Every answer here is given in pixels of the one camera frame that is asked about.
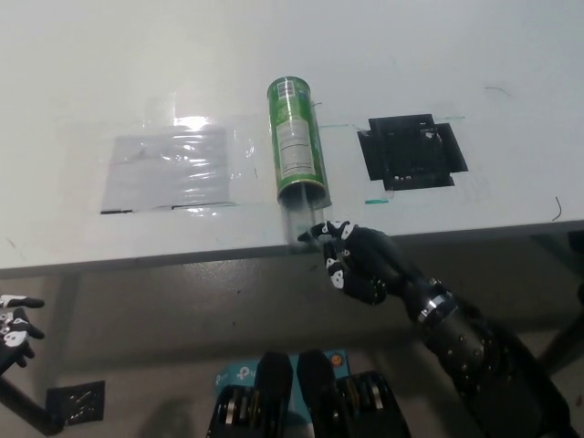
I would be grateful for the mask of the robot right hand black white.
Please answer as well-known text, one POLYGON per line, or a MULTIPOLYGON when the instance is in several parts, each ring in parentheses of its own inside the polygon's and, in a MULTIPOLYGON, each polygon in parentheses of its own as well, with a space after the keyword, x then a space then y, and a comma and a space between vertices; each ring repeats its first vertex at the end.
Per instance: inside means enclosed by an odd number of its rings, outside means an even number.
POLYGON ((424 276, 381 231, 350 221, 326 221, 297 240, 320 245, 334 288, 362 303, 377 306, 394 296, 410 320, 423 321, 450 299, 438 281, 424 276))

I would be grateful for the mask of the robot left hand black white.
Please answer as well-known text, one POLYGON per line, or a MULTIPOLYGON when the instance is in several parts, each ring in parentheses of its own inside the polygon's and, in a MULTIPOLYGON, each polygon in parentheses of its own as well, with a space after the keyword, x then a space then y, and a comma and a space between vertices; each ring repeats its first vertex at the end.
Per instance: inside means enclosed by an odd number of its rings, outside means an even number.
POLYGON ((31 339, 43 339, 45 334, 30 323, 26 308, 42 308, 45 301, 38 298, 8 295, 1 296, 1 374, 13 365, 27 366, 35 357, 31 339))

